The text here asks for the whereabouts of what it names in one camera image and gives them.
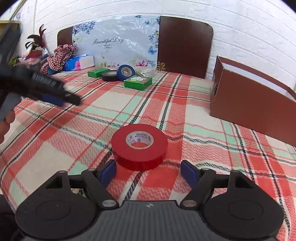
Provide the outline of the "left hand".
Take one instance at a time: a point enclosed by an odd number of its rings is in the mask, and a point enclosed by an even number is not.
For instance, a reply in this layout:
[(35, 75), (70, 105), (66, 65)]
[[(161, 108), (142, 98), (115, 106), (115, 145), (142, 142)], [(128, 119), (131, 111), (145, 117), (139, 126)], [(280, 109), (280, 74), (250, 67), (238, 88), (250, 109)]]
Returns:
[(4, 136), (7, 134), (7, 132), (10, 129), (11, 124), (15, 120), (15, 112), (9, 111), (3, 121), (0, 122), (0, 144), (4, 141)]

